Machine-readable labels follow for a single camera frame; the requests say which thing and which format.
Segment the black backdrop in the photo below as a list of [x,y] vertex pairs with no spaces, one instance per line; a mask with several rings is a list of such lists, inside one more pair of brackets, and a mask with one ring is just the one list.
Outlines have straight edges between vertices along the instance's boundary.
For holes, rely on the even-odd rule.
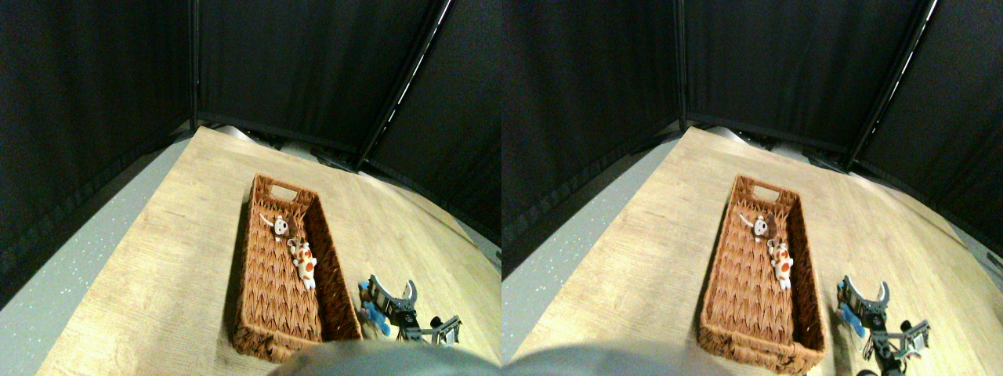
[[506,249],[678,116],[672,7],[454,3],[372,162]]
[[190,116],[188,1],[0,5],[2,304],[55,226]]
[[432,3],[202,1],[199,116],[357,151]]
[[846,152],[922,1],[687,1],[687,117]]
[[[359,152],[434,3],[205,1],[200,114]],[[671,2],[452,6],[370,160],[504,249],[679,114]],[[846,151],[920,8],[687,2],[689,118]],[[2,10],[7,294],[46,259],[32,245],[191,113],[187,2]],[[938,6],[862,154],[997,252],[999,12]],[[532,250],[509,251],[506,275]]]
[[862,164],[1003,256],[1003,9],[941,1],[925,34]]

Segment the woven basket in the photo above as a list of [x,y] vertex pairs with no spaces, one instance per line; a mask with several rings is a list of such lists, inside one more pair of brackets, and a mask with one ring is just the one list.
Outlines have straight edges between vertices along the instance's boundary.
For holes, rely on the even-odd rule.
[[[776,201],[753,194],[758,185],[779,193]],[[755,242],[754,222],[775,217],[777,239],[794,259],[791,288],[780,290],[766,240]],[[707,352],[776,373],[804,374],[825,352],[823,323],[804,216],[797,194],[738,175],[717,241],[710,281],[703,296],[697,340]]]
[[[272,195],[273,185],[296,192],[292,201]],[[258,174],[248,206],[247,241],[237,301],[234,348],[245,355],[281,363],[293,353],[323,341],[361,339],[331,232],[317,193]],[[276,242],[272,228],[282,216],[289,233]],[[305,238],[317,259],[315,290],[300,280],[286,240]]]

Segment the table surface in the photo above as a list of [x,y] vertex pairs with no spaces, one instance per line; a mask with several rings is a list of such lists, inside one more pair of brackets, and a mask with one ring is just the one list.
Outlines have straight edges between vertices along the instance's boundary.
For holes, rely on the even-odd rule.
[[800,195],[827,326],[825,358],[809,374],[877,370],[832,312],[845,275],[872,299],[888,282],[890,328],[929,320],[931,347],[910,362],[910,375],[1003,369],[1003,295],[943,218],[867,179],[695,128],[602,235],[515,358],[592,343],[651,355],[678,374],[772,374],[696,342],[698,300],[736,174]]
[[[499,359],[500,276],[418,195],[200,129],[111,254],[39,374],[264,374],[230,343],[242,207],[256,173],[316,191],[345,272],[418,289],[419,322],[459,315],[454,348]],[[353,294],[358,305],[358,296]]]

